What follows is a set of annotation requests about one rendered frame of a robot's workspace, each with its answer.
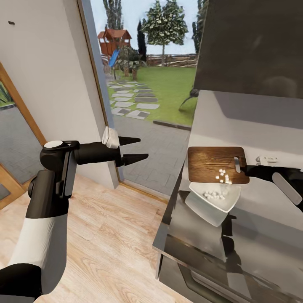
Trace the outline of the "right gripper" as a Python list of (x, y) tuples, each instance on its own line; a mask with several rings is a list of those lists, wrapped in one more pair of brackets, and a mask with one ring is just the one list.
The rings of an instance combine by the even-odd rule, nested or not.
[(268, 168), (264, 165), (246, 165), (245, 167), (240, 167), (240, 169), (245, 173), (245, 176), (254, 176), (264, 180), (263, 171)]

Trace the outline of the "cutting board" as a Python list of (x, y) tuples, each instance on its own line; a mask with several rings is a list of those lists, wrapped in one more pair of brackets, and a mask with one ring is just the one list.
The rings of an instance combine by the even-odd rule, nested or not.
[[(240, 170), (236, 171), (234, 157), (238, 158), (239, 166), (247, 165), (244, 148), (229, 146), (190, 146), (187, 149), (189, 181), (200, 183), (247, 184), (249, 176)], [(221, 176), (224, 171), (224, 175)]]

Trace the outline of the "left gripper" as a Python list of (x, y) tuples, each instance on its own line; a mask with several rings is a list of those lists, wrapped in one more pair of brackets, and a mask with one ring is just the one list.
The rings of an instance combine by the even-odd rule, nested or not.
[[(119, 137), (119, 144), (121, 146), (125, 144), (137, 143), (140, 141), (140, 138)], [(102, 143), (102, 141), (92, 142), (90, 145), (90, 153), (94, 163), (114, 160), (116, 167), (130, 165), (149, 157), (149, 154), (124, 154), (123, 157), (121, 157), (120, 147), (117, 149), (108, 148), (107, 145)]]

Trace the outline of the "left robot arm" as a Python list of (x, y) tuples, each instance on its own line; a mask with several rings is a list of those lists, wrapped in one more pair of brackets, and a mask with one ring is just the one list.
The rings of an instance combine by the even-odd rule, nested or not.
[(101, 142), (51, 141), (43, 145), (40, 170), (28, 186), (31, 198), (20, 237), (7, 267), (0, 270), (0, 303), (34, 303), (51, 293), (66, 268), (67, 217), (77, 165), (114, 160), (115, 166), (149, 154), (124, 154), (119, 144), (140, 142), (106, 127)]

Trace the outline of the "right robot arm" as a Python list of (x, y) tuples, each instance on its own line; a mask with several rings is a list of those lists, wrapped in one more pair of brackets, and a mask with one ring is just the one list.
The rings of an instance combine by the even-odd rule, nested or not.
[(269, 167), (268, 163), (279, 162), (277, 156), (258, 156), (256, 165), (240, 167), (245, 176), (254, 176), (274, 182), (286, 196), (303, 212), (303, 172), (295, 167)]

